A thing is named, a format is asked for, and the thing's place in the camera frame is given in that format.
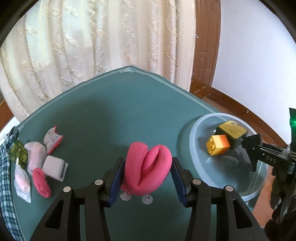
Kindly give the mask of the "gloved right hand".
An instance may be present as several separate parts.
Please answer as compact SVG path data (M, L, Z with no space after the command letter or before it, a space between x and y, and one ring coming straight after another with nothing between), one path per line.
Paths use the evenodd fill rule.
M273 168L274 181L270 194L271 219L264 227L269 239L283 239L295 231L295 179L288 183L289 175Z

